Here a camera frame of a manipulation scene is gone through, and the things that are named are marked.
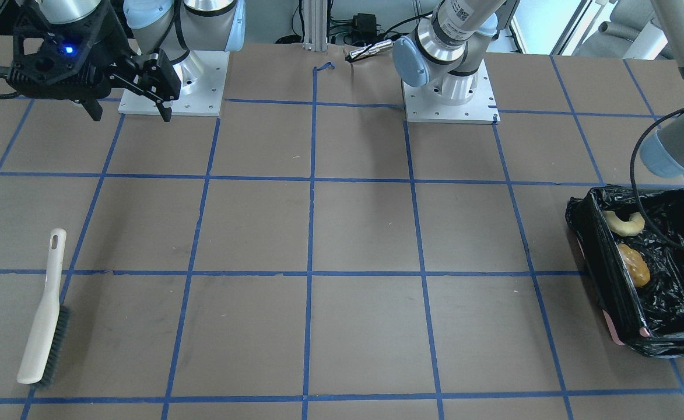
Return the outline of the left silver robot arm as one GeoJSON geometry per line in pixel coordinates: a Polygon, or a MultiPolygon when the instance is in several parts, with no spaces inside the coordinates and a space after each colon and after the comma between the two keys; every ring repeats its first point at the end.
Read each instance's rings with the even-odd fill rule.
{"type": "Polygon", "coordinates": [[[496,108],[483,124],[425,123],[390,54],[347,63],[299,44],[246,44],[227,66],[218,117],[128,116],[106,170],[113,181],[337,184],[626,183],[652,118],[684,106],[672,61],[489,51],[496,108]]]}

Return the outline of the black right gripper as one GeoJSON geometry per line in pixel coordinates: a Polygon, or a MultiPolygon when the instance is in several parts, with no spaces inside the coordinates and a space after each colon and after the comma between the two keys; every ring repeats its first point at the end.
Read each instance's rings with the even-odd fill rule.
{"type": "Polygon", "coordinates": [[[149,99],[165,122],[181,94],[166,51],[135,55],[109,1],[22,1],[6,81],[30,98],[78,101],[95,122],[112,89],[149,99]]]}

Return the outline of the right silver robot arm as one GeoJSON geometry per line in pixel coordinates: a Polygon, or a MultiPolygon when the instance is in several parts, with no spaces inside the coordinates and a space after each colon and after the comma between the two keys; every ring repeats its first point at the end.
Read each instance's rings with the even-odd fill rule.
{"type": "Polygon", "coordinates": [[[1,74],[32,99],[69,100],[99,121],[121,114],[218,117],[230,53],[245,42],[243,1],[25,1],[1,74]]]}

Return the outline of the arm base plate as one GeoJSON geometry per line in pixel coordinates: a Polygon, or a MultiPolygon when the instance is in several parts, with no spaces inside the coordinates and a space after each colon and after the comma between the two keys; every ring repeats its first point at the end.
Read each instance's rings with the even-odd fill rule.
{"type": "Polygon", "coordinates": [[[423,87],[401,82],[406,119],[414,123],[496,124],[501,121],[485,61],[475,74],[445,74],[423,87]]]}
{"type": "Polygon", "coordinates": [[[142,74],[136,91],[122,94],[121,114],[218,117],[227,77],[227,51],[190,51],[171,64],[163,50],[138,58],[142,74]]]}

